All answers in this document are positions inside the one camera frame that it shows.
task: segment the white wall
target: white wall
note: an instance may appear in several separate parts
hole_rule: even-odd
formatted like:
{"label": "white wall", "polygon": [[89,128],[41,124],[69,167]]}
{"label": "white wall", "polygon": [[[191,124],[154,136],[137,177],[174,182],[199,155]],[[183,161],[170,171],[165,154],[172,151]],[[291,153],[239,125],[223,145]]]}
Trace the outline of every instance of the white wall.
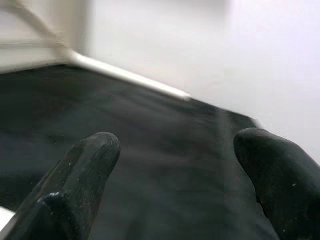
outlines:
{"label": "white wall", "polygon": [[83,50],[89,57],[199,97],[223,80],[223,0],[91,4]]}
{"label": "white wall", "polygon": [[319,13],[316,0],[235,0],[229,15],[236,67],[256,87],[253,117],[299,144],[318,163]]}
{"label": "white wall", "polygon": [[[63,0],[24,0],[29,9],[42,18],[51,29],[69,41],[71,18]],[[9,1],[0,0],[0,73],[40,67],[61,62],[53,50],[46,46],[4,46],[15,41],[34,42],[43,38],[24,19],[8,9]]]}

